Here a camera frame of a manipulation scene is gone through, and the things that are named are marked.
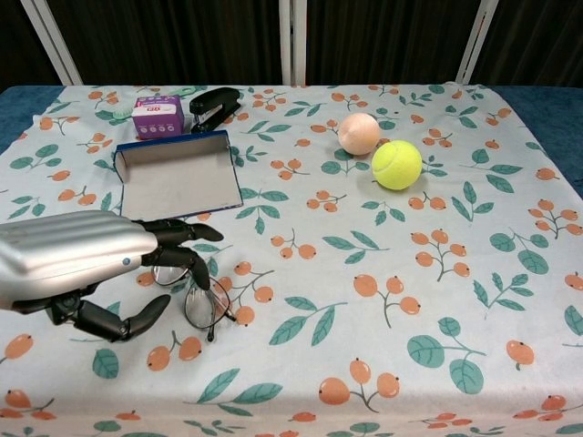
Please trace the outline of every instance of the foam ball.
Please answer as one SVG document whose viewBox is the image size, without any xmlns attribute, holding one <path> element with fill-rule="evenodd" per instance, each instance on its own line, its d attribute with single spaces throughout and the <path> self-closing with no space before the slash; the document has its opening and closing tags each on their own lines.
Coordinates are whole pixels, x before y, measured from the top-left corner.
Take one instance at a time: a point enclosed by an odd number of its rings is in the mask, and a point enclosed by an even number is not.
<svg viewBox="0 0 583 437">
<path fill-rule="evenodd" d="M 381 137 L 376 120 L 364 113 L 351 114 L 338 129 L 338 141 L 344 150 L 353 155 L 366 155 L 374 150 Z"/>
<path fill-rule="evenodd" d="M 415 183 L 423 166 L 421 154 L 413 144 L 395 140 L 384 143 L 373 155 L 373 175 L 389 189 L 404 189 Z"/>
</svg>

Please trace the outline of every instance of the eyeglasses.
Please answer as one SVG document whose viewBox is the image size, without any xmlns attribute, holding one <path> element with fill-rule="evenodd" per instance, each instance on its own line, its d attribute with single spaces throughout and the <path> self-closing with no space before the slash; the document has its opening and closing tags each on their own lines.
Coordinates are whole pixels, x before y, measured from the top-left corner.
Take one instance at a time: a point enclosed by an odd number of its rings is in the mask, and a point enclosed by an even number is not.
<svg viewBox="0 0 583 437">
<path fill-rule="evenodd" d="M 167 287 L 173 285 L 180 280 L 186 279 L 189 284 L 187 287 L 189 291 L 184 299 L 184 315 L 189 323 L 198 330 L 209 330 L 207 341 L 213 341 L 215 338 L 215 325 L 222 320 L 223 317 L 231 321 L 237 319 L 230 311 L 230 297 L 229 293 L 223 286 L 214 278 L 210 278 L 214 282 L 213 290 L 203 290 L 196 286 L 193 273 L 186 268 L 181 267 L 159 267 L 152 268 L 152 275 L 158 285 Z"/>
</svg>

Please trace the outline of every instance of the floral tablecloth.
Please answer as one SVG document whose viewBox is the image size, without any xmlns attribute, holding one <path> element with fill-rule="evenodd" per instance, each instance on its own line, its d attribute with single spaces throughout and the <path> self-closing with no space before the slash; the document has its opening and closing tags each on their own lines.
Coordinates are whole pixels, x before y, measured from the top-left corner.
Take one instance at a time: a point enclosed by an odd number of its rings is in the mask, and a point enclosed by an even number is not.
<svg viewBox="0 0 583 437">
<path fill-rule="evenodd" d="M 190 221 L 238 322 L 205 341 L 187 283 L 138 269 L 89 299 L 154 328 L 107 343 L 43 313 L 0 313 L 0 432 L 110 436 L 583 433 L 581 200 L 483 86 L 236 86 L 244 206 Z M 117 144 L 137 97 L 211 86 L 69 86 L 0 156 L 3 222 L 120 211 Z M 351 113 L 414 143 L 423 173 L 378 186 L 338 144 Z"/>
</svg>

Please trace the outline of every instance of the black stapler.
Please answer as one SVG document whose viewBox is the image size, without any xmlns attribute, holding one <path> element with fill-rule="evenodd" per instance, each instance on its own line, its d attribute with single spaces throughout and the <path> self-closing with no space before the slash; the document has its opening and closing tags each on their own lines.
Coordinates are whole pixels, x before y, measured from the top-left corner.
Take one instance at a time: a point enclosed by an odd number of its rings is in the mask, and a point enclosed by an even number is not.
<svg viewBox="0 0 583 437">
<path fill-rule="evenodd" d="M 201 94 L 190 100 L 190 112 L 194 125 L 190 133 L 209 132 L 240 108 L 239 90 L 222 87 Z"/>
</svg>

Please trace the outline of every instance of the purple box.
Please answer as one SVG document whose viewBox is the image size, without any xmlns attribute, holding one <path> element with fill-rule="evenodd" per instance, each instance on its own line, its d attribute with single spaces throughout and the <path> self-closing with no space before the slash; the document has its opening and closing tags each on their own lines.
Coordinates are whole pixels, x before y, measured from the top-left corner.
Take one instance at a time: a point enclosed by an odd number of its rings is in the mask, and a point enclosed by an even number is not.
<svg viewBox="0 0 583 437">
<path fill-rule="evenodd" d="M 184 114 L 178 96 L 140 97 L 131 117 L 140 139 L 182 135 Z"/>
</svg>

